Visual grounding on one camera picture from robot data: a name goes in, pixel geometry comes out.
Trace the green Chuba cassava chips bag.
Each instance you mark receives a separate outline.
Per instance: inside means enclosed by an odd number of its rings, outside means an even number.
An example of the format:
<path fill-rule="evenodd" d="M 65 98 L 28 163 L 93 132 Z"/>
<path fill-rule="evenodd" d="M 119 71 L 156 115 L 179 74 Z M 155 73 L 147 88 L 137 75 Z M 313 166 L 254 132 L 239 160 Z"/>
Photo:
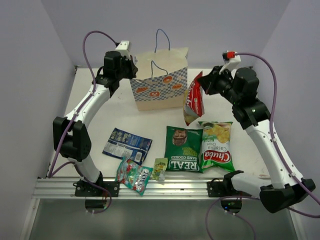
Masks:
<path fill-rule="evenodd" d="M 200 121 L 198 124 L 202 127 L 199 154 L 201 171 L 215 167 L 234 172 L 230 143 L 233 122 Z"/>

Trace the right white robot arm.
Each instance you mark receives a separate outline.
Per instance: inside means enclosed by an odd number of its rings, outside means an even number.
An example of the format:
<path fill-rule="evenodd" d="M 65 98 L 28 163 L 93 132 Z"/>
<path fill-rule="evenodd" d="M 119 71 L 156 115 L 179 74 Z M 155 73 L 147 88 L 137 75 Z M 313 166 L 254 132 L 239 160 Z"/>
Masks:
<path fill-rule="evenodd" d="M 297 170 L 277 138 L 271 114 L 257 98 L 256 72 L 242 67 L 232 75 L 230 70 L 215 66 L 197 81 L 207 95 L 220 94 L 232 104 L 234 118 L 254 142 L 270 177 L 270 180 L 262 180 L 242 170 L 233 171 L 223 177 L 223 192 L 231 197 L 238 192 L 256 197 L 270 213 L 304 200 L 316 185 Z"/>

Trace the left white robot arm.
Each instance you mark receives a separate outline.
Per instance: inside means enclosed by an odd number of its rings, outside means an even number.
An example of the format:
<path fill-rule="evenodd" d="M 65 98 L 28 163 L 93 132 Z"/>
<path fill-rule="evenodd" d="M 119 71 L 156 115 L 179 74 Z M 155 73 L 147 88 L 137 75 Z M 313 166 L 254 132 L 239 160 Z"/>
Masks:
<path fill-rule="evenodd" d="M 101 172 L 95 166 L 90 151 L 92 142 L 89 125 L 123 79 L 133 79 L 138 71 L 128 50 L 106 52 L 103 73 L 94 76 L 92 84 L 81 102 L 65 117 L 53 120 L 53 144 L 55 154 L 75 165 L 79 175 L 88 182 L 86 190 L 92 196 L 103 193 L 104 184 L 98 179 Z"/>

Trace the red Chuba chips bag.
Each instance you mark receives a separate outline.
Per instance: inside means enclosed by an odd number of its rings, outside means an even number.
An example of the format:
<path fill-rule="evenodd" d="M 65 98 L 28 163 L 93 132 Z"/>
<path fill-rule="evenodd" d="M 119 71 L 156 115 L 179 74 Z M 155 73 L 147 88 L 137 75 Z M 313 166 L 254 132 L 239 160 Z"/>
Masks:
<path fill-rule="evenodd" d="M 205 113 L 203 89 L 198 80 L 203 76 L 201 71 L 190 83 L 183 97 L 183 118 L 187 126 Z"/>

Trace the checkered paper bag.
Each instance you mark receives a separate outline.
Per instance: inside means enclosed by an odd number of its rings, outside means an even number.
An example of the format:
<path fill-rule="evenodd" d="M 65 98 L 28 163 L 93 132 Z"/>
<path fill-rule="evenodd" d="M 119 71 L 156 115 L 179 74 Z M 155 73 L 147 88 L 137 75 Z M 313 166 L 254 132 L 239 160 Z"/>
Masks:
<path fill-rule="evenodd" d="M 188 88 L 188 47 L 158 49 L 138 53 L 134 60 L 138 68 L 130 86 L 139 111 L 181 108 Z"/>

